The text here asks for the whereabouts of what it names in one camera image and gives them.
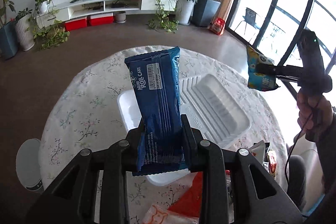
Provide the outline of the person right hand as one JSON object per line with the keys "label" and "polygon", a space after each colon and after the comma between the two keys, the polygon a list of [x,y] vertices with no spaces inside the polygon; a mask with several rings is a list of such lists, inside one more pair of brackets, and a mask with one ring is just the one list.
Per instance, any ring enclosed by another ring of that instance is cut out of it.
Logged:
{"label": "person right hand", "polygon": [[297,94],[298,124],[308,141],[316,142],[333,122],[333,109],[325,96],[307,96],[302,89]]}

